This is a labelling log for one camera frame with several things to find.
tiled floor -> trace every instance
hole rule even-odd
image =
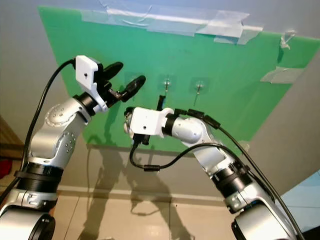
[[[224,207],[61,196],[54,216],[53,240],[235,239]]]

cable connector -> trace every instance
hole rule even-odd
[[[128,117],[130,114],[134,112],[135,107],[133,106],[128,106],[125,111],[124,111],[124,116]]]
[[[143,166],[143,170],[145,172],[159,172],[160,169],[161,169],[160,165],[145,164]]]
[[[150,135],[135,133],[132,139],[137,144],[149,145]]]
[[[166,100],[166,96],[160,95],[158,100],[158,105],[156,106],[157,111],[161,111],[164,109],[164,103]]]
[[[206,124],[209,124],[211,127],[213,127],[214,129],[218,129],[220,128],[220,122],[214,120],[212,117],[210,117],[209,115],[205,115],[202,119]]]

gray wall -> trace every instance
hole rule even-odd
[[[208,7],[250,13],[246,24],[262,24],[266,31],[293,28],[299,34],[320,37],[318,0],[278,1],[170,1],[172,5]],[[56,69],[51,47],[36,6],[98,9],[98,1],[48,0],[0,1],[0,114],[23,141],[41,92]],[[307,71],[288,91],[250,143],[250,153],[261,169],[284,193],[320,169],[320,81],[319,54]],[[68,98],[57,78],[43,106],[45,111]],[[142,162],[166,163],[169,153],[138,153]],[[160,173],[144,173],[128,165],[128,151],[116,148],[89,149],[82,136],[63,175],[66,186],[91,187],[199,196],[220,196],[196,160],[182,159]]]

masking tape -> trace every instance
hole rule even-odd
[[[259,26],[243,26],[242,34],[239,38],[230,36],[216,36],[213,41],[222,44],[246,45],[251,39],[255,38],[261,31]]]
[[[243,26],[242,21],[249,16],[248,13],[237,11],[145,5],[127,1],[100,0],[100,3],[105,8],[106,17],[102,15],[103,12],[82,10],[82,20],[188,36],[206,34],[241,38],[247,27]]]
[[[268,72],[260,82],[269,82],[271,84],[292,84],[304,71],[304,68],[286,68],[276,66],[275,70]]]
[[[243,149],[248,152],[250,149],[250,142],[249,141],[245,141],[245,140],[240,140],[239,144],[241,145],[241,147],[243,147]]]

floor tile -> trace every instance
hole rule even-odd
[[[226,207],[191,204],[170,206],[171,240],[234,240],[234,216]]]
[[[80,197],[66,240],[168,240],[169,209],[163,202]]]
[[[313,175],[282,195],[289,207],[320,208],[320,175]]]
[[[52,240],[65,239],[69,223],[76,208],[78,197],[59,196],[54,208],[55,229]]]

